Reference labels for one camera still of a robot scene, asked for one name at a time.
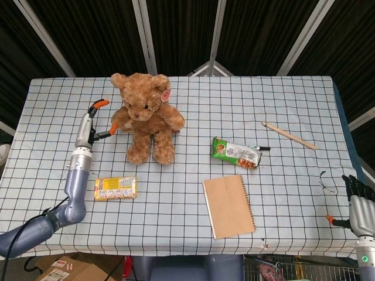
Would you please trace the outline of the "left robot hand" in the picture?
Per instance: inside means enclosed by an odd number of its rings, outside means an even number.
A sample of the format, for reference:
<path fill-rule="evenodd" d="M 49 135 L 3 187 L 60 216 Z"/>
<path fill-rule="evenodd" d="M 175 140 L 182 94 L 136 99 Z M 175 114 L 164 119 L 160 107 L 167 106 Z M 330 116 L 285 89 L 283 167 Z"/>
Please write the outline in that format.
<path fill-rule="evenodd" d="M 112 136 L 118 129 L 117 122 L 112 124 L 112 127 L 108 131 L 97 133 L 93 127 L 93 119 L 97 111 L 110 103 L 109 100 L 100 99 L 96 101 L 83 115 L 80 122 L 77 138 L 75 141 L 75 147 L 85 147 L 92 150 L 93 143 Z"/>

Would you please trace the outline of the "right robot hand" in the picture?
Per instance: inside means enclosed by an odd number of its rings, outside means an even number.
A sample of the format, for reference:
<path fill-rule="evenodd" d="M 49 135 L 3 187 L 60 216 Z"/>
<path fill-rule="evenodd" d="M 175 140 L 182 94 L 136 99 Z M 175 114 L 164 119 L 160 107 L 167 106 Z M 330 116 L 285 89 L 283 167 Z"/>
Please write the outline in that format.
<path fill-rule="evenodd" d="M 349 219 L 326 216 L 330 225 L 347 228 L 357 237 L 374 237 L 374 190 L 352 175 L 342 176 L 349 203 Z"/>

